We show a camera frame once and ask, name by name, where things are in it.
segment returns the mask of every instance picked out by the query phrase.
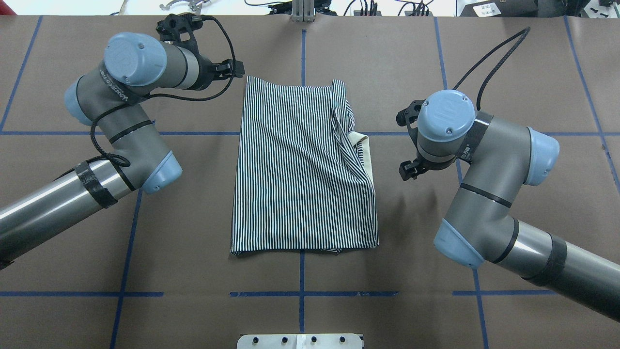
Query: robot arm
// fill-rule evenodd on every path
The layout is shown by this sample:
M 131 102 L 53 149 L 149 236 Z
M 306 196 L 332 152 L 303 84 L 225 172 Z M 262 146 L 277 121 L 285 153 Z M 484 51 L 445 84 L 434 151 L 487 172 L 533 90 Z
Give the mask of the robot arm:
M 71 115 L 93 130 L 95 122 L 114 154 L 84 161 L 0 209 L 0 269 L 137 188 L 155 193 L 181 175 L 172 150 L 139 103 L 151 97 L 155 88 L 202 90 L 213 80 L 244 74 L 234 53 L 232 60 L 220 64 L 199 54 L 193 30 L 209 19 L 213 18 L 169 15 L 157 26 L 163 43 L 145 34 L 115 35 L 99 67 L 67 90 L 64 100 Z M 190 40 L 182 42 L 183 33 L 189 33 Z
M 555 165 L 555 139 L 476 112 L 455 90 L 414 101 L 396 119 L 417 149 L 401 164 L 403 180 L 456 158 L 471 164 L 435 237 L 442 254 L 470 268 L 491 261 L 620 321 L 619 265 L 508 215 L 521 185 L 542 183 Z

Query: blue joint cap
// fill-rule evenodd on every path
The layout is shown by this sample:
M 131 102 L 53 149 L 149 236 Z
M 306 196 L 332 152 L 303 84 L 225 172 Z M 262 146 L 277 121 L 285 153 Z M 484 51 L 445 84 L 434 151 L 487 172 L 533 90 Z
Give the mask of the blue joint cap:
M 464 93 L 444 89 L 431 94 L 422 104 L 418 130 L 433 142 L 451 142 L 465 135 L 475 119 L 474 104 Z
M 166 50 L 146 34 L 122 32 L 108 41 L 104 52 L 106 69 L 116 80 L 129 86 L 146 86 L 166 70 Z
M 555 138 L 542 134 L 531 127 L 528 129 L 532 148 L 525 184 L 537 186 L 547 178 L 556 164 L 557 157 L 560 155 L 560 143 Z
M 484 262 L 480 253 L 445 219 L 441 220 L 433 243 L 439 252 L 460 265 L 476 269 Z
M 155 171 L 146 179 L 142 189 L 146 194 L 158 192 L 161 188 L 174 182 L 181 176 L 183 169 L 179 162 L 172 154 L 172 150 L 161 160 Z
M 86 117 L 84 112 L 82 111 L 82 107 L 79 106 L 78 103 L 78 82 L 81 78 L 77 79 L 67 91 L 64 92 L 64 106 L 69 111 L 69 114 L 80 121 L 82 124 L 86 126 L 92 125 L 92 121 Z

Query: striped shirt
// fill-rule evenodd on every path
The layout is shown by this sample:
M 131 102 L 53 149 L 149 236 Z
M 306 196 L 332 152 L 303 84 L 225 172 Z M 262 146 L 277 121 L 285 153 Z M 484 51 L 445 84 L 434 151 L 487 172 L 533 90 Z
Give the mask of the striped shirt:
M 280 86 L 248 76 L 231 253 L 378 245 L 368 137 L 345 84 Z

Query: blue grid line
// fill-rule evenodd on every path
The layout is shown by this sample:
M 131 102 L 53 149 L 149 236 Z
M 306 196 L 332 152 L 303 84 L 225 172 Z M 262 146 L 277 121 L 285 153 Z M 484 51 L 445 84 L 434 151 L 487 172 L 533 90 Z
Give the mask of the blue grid line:
M 437 36 L 437 50 L 439 51 L 439 62 L 441 66 L 441 76 L 443 77 L 443 88 L 448 89 L 448 79 L 446 77 L 446 67 L 443 61 L 443 51 L 441 49 L 441 38 L 439 31 L 439 21 L 437 17 L 433 18 L 435 20 L 435 34 Z M 461 162 L 456 160 L 456 174 L 459 179 L 459 183 L 463 182 L 463 172 L 461 171 Z M 487 338 L 487 325 L 484 320 L 484 309 L 482 307 L 482 296 L 480 294 L 480 282 L 478 280 L 478 271 L 473 270 L 474 273 L 474 285 L 476 286 L 476 302 L 478 304 L 478 315 L 480 318 L 480 329 L 482 330 L 482 343 L 484 344 L 484 349 L 489 349 L 489 339 Z
M 501 291 L 453 291 L 453 296 L 552 296 L 554 291 L 548 289 L 514 289 Z
M 138 190 L 138 198 L 136 199 L 136 208 L 133 211 L 133 221 L 131 223 L 131 233 L 129 235 L 129 244 L 127 246 L 127 255 L 125 257 L 125 267 L 123 268 L 123 279 L 120 285 L 120 294 L 118 296 L 117 311 L 114 318 L 114 327 L 112 329 L 112 339 L 110 340 L 110 349 L 114 349 L 116 338 L 118 335 L 118 325 L 120 324 L 120 315 L 123 309 L 123 299 L 125 298 L 125 288 L 127 286 L 127 277 L 129 275 L 129 265 L 131 261 L 131 252 L 133 250 L 133 241 L 136 237 L 136 228 L 138 226 L 138 212 L 142 203 L 142 189 Z
M 230 292 L 235 297 L 394 297 L 398 291 L 254 291 Z
M 0 297 L 119 297 L 120 292 L 1 291 Z M 163 297 L 163 292 L 126 292 L 125 297 Z
M 441 67 L 441 77 L 443 78 L 443 89 L 448 89 L 448 78 L 446 77 L 446 66 L 443 63 L 443 51 L 441 50 L 441 37 L 439 35 L 439 20 L 433 17 L 435 21 L 435 38 L 437 39 L 437 51 L 439 52 L 439 66 Z
M 489 338 L 487 336 L 487 325 L 484 320 L 484 309 L 482 308 L 482 294 L 480 291 L 480 280 L 478 280 L 478 270 L 472 269 L 474 273 L 474 286 L 476 287 L 476 301 L 478 303 L 478 316 L 480 317 L 480 327 L 482 328 L 482 343 L 484 349 L 489 349 Z
M 304 293 L 306 292 L 306 252 L 299 251 L 299 332 L 306 332 Z
M 19 72 L 17 73 L 17 78 L 15 79 L 15 84 L 13 85 L 11 96 L 9 96 L 9 102 L 6 104 L 4 115 L 2 116 L 2 121 L 0 121 L 0 131 L 2 131 L 2 129 L 4 128 L 4 123 L 6 122 L 6 118 L 9 116 L 9 111 L 11 110 L 11 104 L 13 104 L 13 98 L 15 97 L 15 93 L 17 92 L 19 81 L 22 79 L 22 74 L 24 74 L 24 69 L 26 68 L 26 63 L 28 63 L 28 58 L 30 57 L 30 52 L 32 51 L 32 46 L 35 43 L 35 39 L 37 38 L 38 30 L 41 27 L 42 20 L 43 20 L 43 16 L 39 16 L 39 19 L 37 21 L 37 26 L 35 27 L 35 30 L 32 33 L 32 38 L 30 39 L 30 44 L 28 45 L 28 50 L 26 50 L 26 54 L 24 56 L 22 66 L 19 68 Z
M 586 84 L 585 77 L 583 76 L 581 64 L 579 63 L 579 58 L 577 57 L 577 51 L 575 50 L 575 44 L 573 43 L 573 35 L 570 32 L 569 18 L 567 16 L 564 16 L 564 25 L 566 26 L 566 34 L 569 37 L 570 50 L 572 51 L 573 58 L 575 59 L 575 64 L 577 66 L 577 72 L 579 73 L 579 78 L 581 79 L 583 90 L 585 91 L 585 96 L 588 99 L 588 104 L 590 105 L 592 116 L 594 117 L 594 123 L 596 124 L 596 129 L 598 131 L 599 136 L 601 137 L 601 142 L 603 143 L 603 147 L 605 148 L 605 156 L 607 157 L 607 162 L 609 163 L 609 168 L 614 178 L 616 189 L 618 190 L 618 193 L 620 193 L 620 181 L 618 181 L 618 173 L 616 172 L 614 161 L 611 159 L 611 155 L 609 154 L 609 147 L 607 146 L 607 141 L 605 140 L 605 136 L 603 135 L 603 128 L 601 127 L 601 122 L 599 121 L 598 115 L 596 114 L 594 103 L 592 103 L 592 96 L 590 95 L 588 84 Z
M 368 136 L 409 136 L 407 132 L 393 131 L 363 131 L 360 133 Z M 599 137 L 598 132 L 543 132 L 551 137 Z M 97 131 L 96 135 L 103 135 L 103 132 Z M 239 131 L 160 131 L 162 136 L 238 136 Z M 618 137 L 620 132 L 603 132 L 605 137 Z M 0 135 L 36 135 L 36 136 L 88 136 L 88 131 L 0 131 Z
M 301 30 L 301 85 L 306 85 L 306 29 Z M 304 250 L 299 251 L 299 332 L 305 333 L 305 299 L 304 291 L 306 289 L 306 253 Z

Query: wire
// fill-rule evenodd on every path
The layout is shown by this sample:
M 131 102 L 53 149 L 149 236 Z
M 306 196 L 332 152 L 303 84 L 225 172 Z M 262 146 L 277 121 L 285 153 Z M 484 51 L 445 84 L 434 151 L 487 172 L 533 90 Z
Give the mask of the wire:
M 167 93 L 156 93 L 156 94 L 147 94 L 145 97 L 146 98 L 155 98 L 155 97 L 168 97 L 168 98 L 174 98 L 174 99 L 180 99 L 181 101 L 190 101 L 190 102 L 204 102 L 204 101 L 210 101 L 214 98 L 220 97 L 224 92 L 226 92 L 226 90 L 230 87 L 230 85 L 233 83 L 233 79 L 234 79 L 234 75 L 235 75 L 235 71 L 236 71 L 236 58 L 234 55 L 234 48 L 233 48 L 233 43 L 231 42 L 231 38 L 228 36 L 228 33 L 226 33 L 226 30 L 224 30 L 224 27 L 222 26 L 222 23 L 220 23 L 217 18 L 213 17 L 213 16 L 206 16 L 206 15 L 202 15 L 202 20 L 212 20 L 213 22 L 215 22 L 219 29 L 222 31 L 222 34 L 224 34 L 224 36 L 226 37 L 226 41 L 228 41 L 228 47 L 231 50 L 231 57 L 232 57 L 232 72 L 231 72 L 231 77 L 230 79 L 228 79 L 228 83 L 226 83 L 226 86 L 224 86 L 224 88 L 210 96 L 210 97 L 204 97 L 204 98 L 191 98 L 191 97 L 183 97 L 183 96 L 175 96 L 173 94 L 167 94 Z
M 502 43 L 495 46 L 491 51 L 489 51 L 486 55 L 484 55 L 484 57 L 482 57 L 474 66 L 472 66 L 467 71 L 467 73 L 463 75 L 463 77 L 459 80 L 459 82 L 456 83 L 456 85 L 452 89 L 457 89 L 463 83 L 463 81 L 465 81 L 465 79 L 469 76 L 469 74 L 471 74 L 472 71 L 478 68 L 478 66 L 482 64 L 482 62 L 485 61 L 489 56 L 491 56 L 495 51 L 499 50 L 504 45 L 506 45 L 507 43 L 511 42 L 512 40 L 520 36 L 519 40 L 517 40 L 517 42 L 515 42 L 515 44 L 512 45 L 512 47 L 508 50 L 508 52 L 506 52 L 506 54 L 502 57 L 499 63 L 496 64 L 496 66 L 491 70 L 491 72 L 487 75 L 487 77 L 482 82 L 482 85 L 480 86 L 480 90 L 478 90 L 478 97 L 476 99 L 476 108 L 480 110 L 480 101 L 482 99 L 482 93 L 484 92 L 485 87 L 487 86 L 487 84 L 489 83 L 493 75 L 499 70 L 499 68 L 504 64 L 504 62 L 506 62 L 508 57 L 510 57 L 510 55 L 516 50 L 516 48 L 519 47 L 519 45 L 521 45 L 521 42 L 525 40 L 525 37 L 528 36 L 529 31 L 530 31 L 530 27 L 525 27 L 525 29 L 521 30 L 515 35 L 512 35 L 510 38 L 504 40 Z
M 347 6 L 347 9 L 346 9 L 346 10 L 345 10 L 345 12 L 342 14 L 343 16 L 346 16 L 346 15 L 347 15 L 348 10 L 351 8 L 351 5 L 353 5 L 353 3 L 354 3 L 355 1 L 356 1 L 356 0 L 351 0 L 351 2 L 349 3 L 349 5 Z
M 519 45 L 521 45 L 521 42 L 525 40 L 525 37 L 528 36 L 529 34 L 529 30 L 530 30 L 530 27 L 526 27 L 525 29 L 519 32 L 521 34 L 521 37 L 519 38 L 519 40 L 517 40 L 515 44 L 512 45 L 512 47 L 508 50 L 508 52 L 506 52 L 504 57 L 502 57 L 499 63 L 497 63 L 495 68 L 491 70 L 489 75 L 487 75 L 486 79 L 482 82 L 482 85 L 480 86 L 480 90 L 478 90 L 478 97 L 476 98 L 476 108 L 478 110 L 480 110 L 480 101 L 482 99 L 482 93 L 484 92 L 484 88 L 487 87 L 487 83 L 489 83 L 493 75 L 500 69 L 500 67 L 504 64 L 504 62 L 506 62 L 508 57 L 510 57 L 510 55 L 516 50 L 516 48 L 519 47 Z
M 264 4 L 249 4 L 247 0 L 243 0 L 243 2 L 248 6 L 266 6 L 266 5 L 272 5 L 272 4 L 284 4 L 281 1 L 266 2 Z
M 129 167 L 131 165 L 131 162 L 129 160 L 127 160 L 127 158 L 125 158 L 124 156 L 121 156 L 121 155 L 118 155 L 118 154 L 107 153 L 105 150 L 103 150 L 101 148 L 101 146 L 97 142 L 97 139 L 95 138 L 95 129 L 97 128 L 97 124 L 99 123 L 99 121 L 101 121 L 101 119 L 103 119 L 104 117 L 110 115 L 111 113 L 113 113 L 115 111 L 119 111 L 120 109 L 127 108 L 129 106 L 130 106 L 129 104 L 120 104 L 118 106 L 115 106 L 114 108 L 108 109 L 107 111 L 101 113 L 101 115 L 97 116 L 92 121 L 91 132 L 90 132 L 91 142 L 92 142 L 92 145 L 95 147 L 95 149 L 97 149 L 97 151 L 101 155 L 95 156 L 93 158 L 90 158 L 90 159 L 86 160 L 86 163 L 92 163 L 93 161 L 99 161 L 99 160 L 108 160 L 112 164 L 114 164 L 116 166 L 120 166 L 120 167 Z M 65 173 L 63 173 L 59 177 L 57 177 L 56 179 L 61 178 L 63 176 L 66 176 L 66 175 L 70 174 L 73 171 L 75 171 L 75 168 L 72 168 L 72 169 L 66 171 Z
M 405 8 L 405 6 L 407 6 L 407 5 L 409 5 L 409 4 L 412 4 L 412 5 L 414 6 L 414 11 L 415 11 L 415 5 L 416 5 L 416 3 L 415 3 L 415 2 L 411 2 L 411 1 L 405 1 L 405 4 L 401 7 L 401 10 L 400 10 L 400 11 L 398 11 L 398 14 L 397 14 L 396 16 L 397 16 L 397 17 L 398 17 L 398 16 L 400 16 L 400 15 L 401 15 L 401 12 L 402 12 L 402 10 Z

